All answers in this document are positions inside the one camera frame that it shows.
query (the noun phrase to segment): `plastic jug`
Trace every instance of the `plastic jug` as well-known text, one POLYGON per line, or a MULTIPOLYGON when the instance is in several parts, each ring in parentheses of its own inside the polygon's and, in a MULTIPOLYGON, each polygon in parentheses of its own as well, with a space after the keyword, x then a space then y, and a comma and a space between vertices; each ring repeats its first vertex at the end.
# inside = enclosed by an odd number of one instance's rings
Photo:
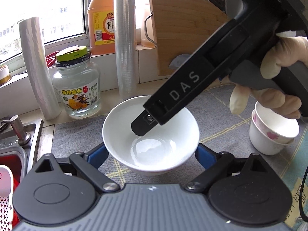
MULTIPOLYGON (((144 31, 144 21, 149 15, 151 15, 150 0, 146 0, 145 5, 144 5, 144 16, 142 19, 143 23, 141 25, 141 45, 144 47, 148 47, 148 48, 154 48, 155 47, 154 44, 146 38, 145 31, 144 31)), ((150 39, 154 40, 152 18, 149 18, 147 20, 147 34, 150 39)))
POLYGON ((88 8, 92 55, 115 53, 113 0, 91 0, 88 8))

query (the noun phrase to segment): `gray tablecloth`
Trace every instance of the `gray tablecloth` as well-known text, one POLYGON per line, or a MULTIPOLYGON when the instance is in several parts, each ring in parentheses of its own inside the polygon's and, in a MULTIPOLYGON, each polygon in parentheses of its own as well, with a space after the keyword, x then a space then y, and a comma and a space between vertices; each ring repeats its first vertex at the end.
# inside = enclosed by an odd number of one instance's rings
MULTIPOLYGON (((228 151, 236 157, 248 157, 257 152, 249 139, 251 112, 256 100, 249 98, 248 105, 240 115, 229 111, 229 98, 233 85, 223 85, 205 90, 195 98, 187 108, 196 118, 200 128, 200 142, 216 152, 228 151)), ((52 144, 55 157, 68 157, 75 151, 87 152, 101 143, 102 125, 105 116, 76 120, 56 125, 52 144)), ((282 176, 298 147, 306 125, 299 121, 300 134, 295 142, 275 156, 263 156, 275 172, 282 176)), ((147 177, 138 175, 109 156, 99 168, 121 186, 124 183, 180 183, 185 184, 204 169, 195 157, 175 170, 160 176, 147 177)))

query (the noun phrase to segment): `green lid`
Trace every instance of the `green lid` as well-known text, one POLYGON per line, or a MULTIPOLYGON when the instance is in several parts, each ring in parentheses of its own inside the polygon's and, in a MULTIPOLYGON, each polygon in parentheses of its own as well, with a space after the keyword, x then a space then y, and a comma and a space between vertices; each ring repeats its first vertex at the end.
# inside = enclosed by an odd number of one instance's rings
POLYGON ((86 46, 68 47, 56 54, 58 62, 71 61, 80 58, 88 53, 86 46))

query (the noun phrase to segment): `barcode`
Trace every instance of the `barcode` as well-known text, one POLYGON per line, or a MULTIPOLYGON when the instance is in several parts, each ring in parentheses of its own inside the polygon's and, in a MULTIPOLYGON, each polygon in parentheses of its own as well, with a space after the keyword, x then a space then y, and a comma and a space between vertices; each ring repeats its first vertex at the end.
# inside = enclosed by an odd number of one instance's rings
POLYGON ((91 105, 97 101, 97 96, 91 100, 91 105))
POLYGON ((96 41, 102 41, 103 40, 103 33, 101 30, 95 31, 95 40, 96 41))

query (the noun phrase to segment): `jar lid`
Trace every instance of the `jar lid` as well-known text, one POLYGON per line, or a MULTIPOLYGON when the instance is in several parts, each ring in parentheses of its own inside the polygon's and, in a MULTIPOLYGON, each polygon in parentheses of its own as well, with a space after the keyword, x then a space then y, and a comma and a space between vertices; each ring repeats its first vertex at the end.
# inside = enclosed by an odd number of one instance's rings
POLYGON ((63 68, 63 67, 68 67, 68 66, 71 66, 71 65, 75 65, 75 64, 78 64, 78 63, 81 63, 83 61, 86 61, 88 59, 90 59, 90 53, 87 52, 86 55, 80 57, 80 58, 77 58, 77 59, 74 59, 74 60, 71 60, 71 61, 56 61, 55 62, 55 65, 58 67, 58 68, 63 68))
POLYGON ((86 46, 68 47, 56 54, 58 62, 71 61, 80 58, 88 53, 86 46))

